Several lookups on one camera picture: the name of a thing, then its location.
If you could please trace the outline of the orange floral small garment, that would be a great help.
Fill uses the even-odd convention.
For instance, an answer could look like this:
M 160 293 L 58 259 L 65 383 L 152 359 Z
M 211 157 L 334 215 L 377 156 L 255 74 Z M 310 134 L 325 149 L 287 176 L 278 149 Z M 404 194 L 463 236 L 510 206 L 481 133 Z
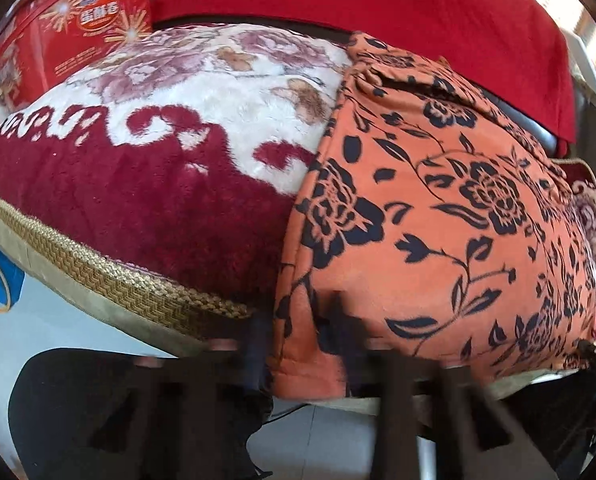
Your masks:
M 348 396 L 340 304 L 365 340 L 481 382 L 578 367 L 596 271 L 561 168 L 483 92 L 355 34 L 288 222 L 272 388 Z

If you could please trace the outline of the floral plush seat cover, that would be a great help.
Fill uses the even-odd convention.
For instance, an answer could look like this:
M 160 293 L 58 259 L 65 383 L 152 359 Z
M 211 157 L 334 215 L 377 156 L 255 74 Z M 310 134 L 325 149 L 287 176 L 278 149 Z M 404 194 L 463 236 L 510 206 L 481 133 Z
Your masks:
M 34 250 L 55 289 L 91 289 L 112 307 L 89 311 L 169 352 L 177 335 L 236 337 L 255 312 L 274 342 L 288 222 L 347 50 L 275 27 L 187 26 L 83 68 L 0 119 L 1 246 Z M 596 271 L 595 179 L 549 158 Z

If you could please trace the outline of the red gift box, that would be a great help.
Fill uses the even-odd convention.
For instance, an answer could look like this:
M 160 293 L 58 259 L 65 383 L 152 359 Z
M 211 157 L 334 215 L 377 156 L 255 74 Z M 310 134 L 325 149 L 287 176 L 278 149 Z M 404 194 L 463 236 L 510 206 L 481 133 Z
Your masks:
M 149 0 L 20 0 L 0 30 L 0 90 L 19 110 L 151 33 Z

